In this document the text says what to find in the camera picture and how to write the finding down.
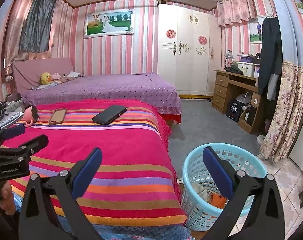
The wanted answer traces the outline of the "person left hand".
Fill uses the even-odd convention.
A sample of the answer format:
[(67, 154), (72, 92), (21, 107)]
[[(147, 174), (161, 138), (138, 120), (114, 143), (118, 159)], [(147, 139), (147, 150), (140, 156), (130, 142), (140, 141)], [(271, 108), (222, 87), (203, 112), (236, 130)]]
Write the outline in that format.
[(9, 181), (3, 185), (1, 189), (2, 200), (0, 202), (0, 207), (5, 211), (6, 215), (12, 216), (16, 212), (16, 207), (14, 203), (14, 195), (12, 192), (12, 187)]

